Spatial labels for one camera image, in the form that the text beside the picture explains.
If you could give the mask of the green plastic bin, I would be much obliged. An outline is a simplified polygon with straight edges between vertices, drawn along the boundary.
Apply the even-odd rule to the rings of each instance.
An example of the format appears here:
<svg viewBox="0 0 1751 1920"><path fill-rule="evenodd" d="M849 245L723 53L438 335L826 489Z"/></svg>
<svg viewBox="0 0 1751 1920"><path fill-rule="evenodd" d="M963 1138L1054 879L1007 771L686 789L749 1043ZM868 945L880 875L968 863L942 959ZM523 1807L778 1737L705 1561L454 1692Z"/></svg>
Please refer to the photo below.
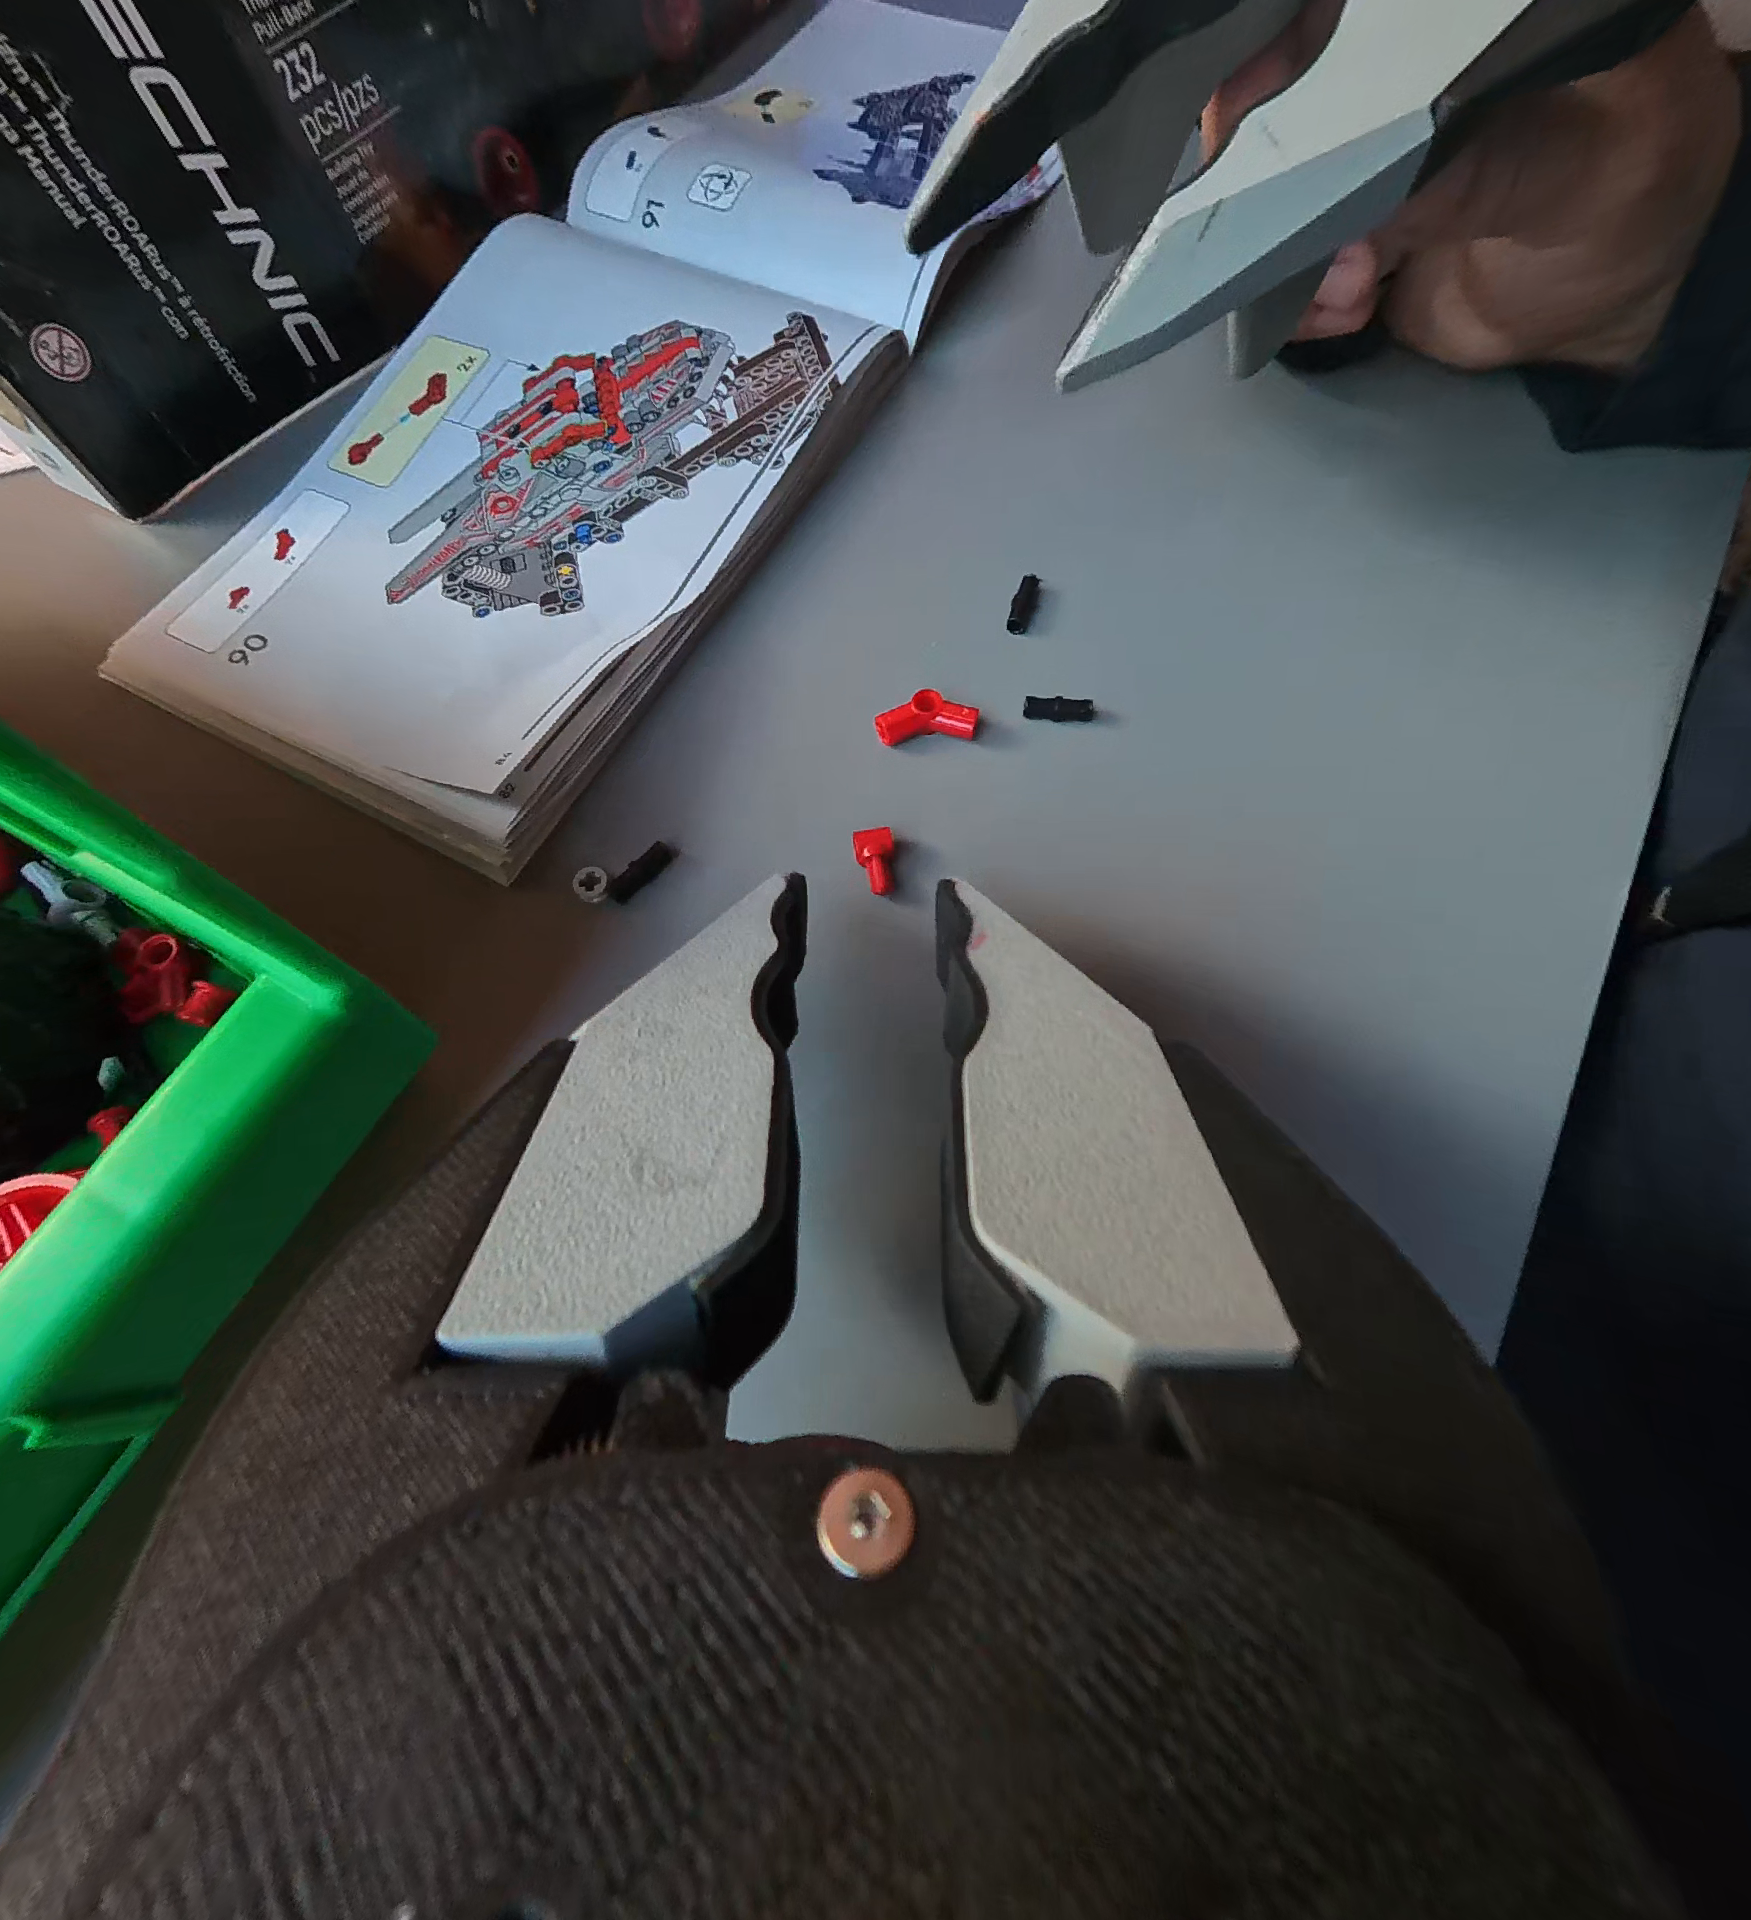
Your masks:
<svg viewBox="0 0 1751 1920"><path fill-rule="evenodd" d="M0 1270L0 1638L427 1058L382 987L0 724L0 830L245 989Z"/></svg>

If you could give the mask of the person's dark clothed body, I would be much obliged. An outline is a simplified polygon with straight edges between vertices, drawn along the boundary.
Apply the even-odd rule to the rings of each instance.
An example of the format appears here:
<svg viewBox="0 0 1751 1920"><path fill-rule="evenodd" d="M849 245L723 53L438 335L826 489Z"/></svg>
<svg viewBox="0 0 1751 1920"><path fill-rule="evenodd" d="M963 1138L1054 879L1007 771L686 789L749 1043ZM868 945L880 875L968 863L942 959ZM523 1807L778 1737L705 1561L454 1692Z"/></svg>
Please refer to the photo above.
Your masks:
<svg viewBox="0 0 1751 1920"><path fill-rule="evenodd" d="M1751 472L1499 1366L1751 1846Z"/></svg>

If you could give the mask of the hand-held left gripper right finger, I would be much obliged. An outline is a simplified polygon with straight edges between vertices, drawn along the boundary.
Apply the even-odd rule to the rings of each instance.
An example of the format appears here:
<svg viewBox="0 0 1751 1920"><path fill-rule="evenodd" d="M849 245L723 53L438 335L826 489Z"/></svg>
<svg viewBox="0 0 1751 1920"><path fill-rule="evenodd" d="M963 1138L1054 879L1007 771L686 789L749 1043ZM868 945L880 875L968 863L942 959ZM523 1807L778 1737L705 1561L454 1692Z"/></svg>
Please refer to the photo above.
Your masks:
<svg viewBox="0 0 1751 1920"><path fill-rule="evenodd" d="M935 889L950 1063L942 1306L982 1402L1272 1374L1301 1340L1146 1021L961 879Z"/></svg>

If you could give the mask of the black and grey lego axle pin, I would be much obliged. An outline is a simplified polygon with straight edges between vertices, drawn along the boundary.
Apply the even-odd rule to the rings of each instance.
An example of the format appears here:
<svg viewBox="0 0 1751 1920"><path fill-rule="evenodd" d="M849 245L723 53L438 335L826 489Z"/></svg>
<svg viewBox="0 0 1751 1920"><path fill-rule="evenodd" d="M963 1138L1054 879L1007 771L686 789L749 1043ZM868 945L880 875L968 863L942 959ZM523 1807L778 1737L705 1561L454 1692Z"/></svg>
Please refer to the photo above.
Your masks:
<svg viewBox="0 0 1751 1920"><path fill-rule="evenodd" d="M675 859L676 849L665 840L658 840L613 872L595 863L577 869L572 876L572 892L583 903L620 906L635 900L655 883L658 876L669 872Z"/></svg>

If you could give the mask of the person's right hand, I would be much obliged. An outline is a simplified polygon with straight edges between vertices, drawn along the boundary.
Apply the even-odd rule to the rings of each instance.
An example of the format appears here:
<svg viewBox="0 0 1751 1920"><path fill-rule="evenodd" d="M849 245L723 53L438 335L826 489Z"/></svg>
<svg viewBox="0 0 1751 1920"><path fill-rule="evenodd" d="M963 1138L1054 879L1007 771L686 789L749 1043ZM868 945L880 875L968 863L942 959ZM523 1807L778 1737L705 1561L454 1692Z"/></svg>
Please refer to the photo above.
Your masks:
<svg viewBox="0 0 1751 1920"><path fill-rule="evenodd" d="M1381 226L1322 269L1288 340L1326 361L1378 330L1437 366L1632 371L1657 344L1740 151L1737 73L1709 16L1487 112Z"/></svg>

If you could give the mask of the black lego set box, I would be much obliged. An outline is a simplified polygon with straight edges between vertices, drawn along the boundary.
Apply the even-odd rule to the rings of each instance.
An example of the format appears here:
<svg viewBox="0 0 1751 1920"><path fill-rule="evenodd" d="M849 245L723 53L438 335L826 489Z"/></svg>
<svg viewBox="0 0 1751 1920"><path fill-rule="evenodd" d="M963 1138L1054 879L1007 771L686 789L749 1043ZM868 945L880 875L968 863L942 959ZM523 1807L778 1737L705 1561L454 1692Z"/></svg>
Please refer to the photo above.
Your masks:
<svg viewBox="0 0 1751 1920"><path fill-rule="evenodd" d="M767 2L0 2L0 422L140 520L375 366Z"/></svg>

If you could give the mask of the lego instruction booklet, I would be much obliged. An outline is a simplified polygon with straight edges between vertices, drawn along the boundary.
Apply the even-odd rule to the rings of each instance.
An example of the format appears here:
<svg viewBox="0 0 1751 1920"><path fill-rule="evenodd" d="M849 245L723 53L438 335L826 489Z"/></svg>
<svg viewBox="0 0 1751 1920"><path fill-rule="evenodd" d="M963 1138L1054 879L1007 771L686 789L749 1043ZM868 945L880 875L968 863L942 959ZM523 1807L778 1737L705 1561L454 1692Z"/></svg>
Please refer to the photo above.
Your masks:
<svg viewBox="0 0 1751 1920"><path fill-rule="evenodd" d="M105 684L509 883L905 371L961 254L905 226L1007 37L794 4L500 222Z"/></svg>

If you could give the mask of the pile of small lego pieces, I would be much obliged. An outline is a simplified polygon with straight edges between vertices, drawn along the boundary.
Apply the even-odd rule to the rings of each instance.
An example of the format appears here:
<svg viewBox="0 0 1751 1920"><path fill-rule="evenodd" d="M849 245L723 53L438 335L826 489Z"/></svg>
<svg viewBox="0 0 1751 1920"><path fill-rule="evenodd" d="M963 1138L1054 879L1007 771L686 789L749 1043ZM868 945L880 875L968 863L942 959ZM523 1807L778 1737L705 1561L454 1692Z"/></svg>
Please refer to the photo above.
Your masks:
<svg viewBox="0 0 1751 1920"><path fill-rule="evenodd" d="M81 1133L46 1160L50 1169L90 1164L230 1011L245 979L208 948L147 922L118 895L44 856L22 861L20 883L4 906L79 932L103 949L126 1039L96 1072L100 1090Z"/></svg>

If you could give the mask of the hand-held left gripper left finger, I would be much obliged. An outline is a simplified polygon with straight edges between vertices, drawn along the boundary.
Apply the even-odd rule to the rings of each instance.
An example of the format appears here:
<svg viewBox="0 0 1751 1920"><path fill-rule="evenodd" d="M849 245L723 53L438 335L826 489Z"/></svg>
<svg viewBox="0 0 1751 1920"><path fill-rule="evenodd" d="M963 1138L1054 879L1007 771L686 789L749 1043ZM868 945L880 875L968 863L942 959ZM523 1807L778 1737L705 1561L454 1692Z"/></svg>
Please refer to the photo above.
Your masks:
<svg viewBox="0 0 1751 1920"><path fill-rule="evenodd" d="M434 1342L729 1388L796 1294L790 1052L808 883L776 872L569 1041Z"/></svg>

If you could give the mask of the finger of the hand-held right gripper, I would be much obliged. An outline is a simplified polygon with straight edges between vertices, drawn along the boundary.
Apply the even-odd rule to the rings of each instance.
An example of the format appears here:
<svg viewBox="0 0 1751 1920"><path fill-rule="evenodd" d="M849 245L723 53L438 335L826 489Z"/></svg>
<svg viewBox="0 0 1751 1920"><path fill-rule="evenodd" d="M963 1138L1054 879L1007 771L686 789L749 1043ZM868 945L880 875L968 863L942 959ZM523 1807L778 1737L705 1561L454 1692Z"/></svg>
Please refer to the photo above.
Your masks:
<svg viewBox="0 0 1751 1920"><path fill-rule="evenodd" d="M1532 4L1353 2L1319 58L1174 187L1054 371L1081 392L1228 322L1235 374L1272 356L1335 255L1390 222L1444 121L1534 58Z"/></svg>
<svg viewBox="0 0 1751 1920"><path fill-rule="evenodd" d="M919 255L1051 149L1092 255L1126 248L1188 161L1204 106L1299 2L1028 2L940 144L907 216Z"/></svg>

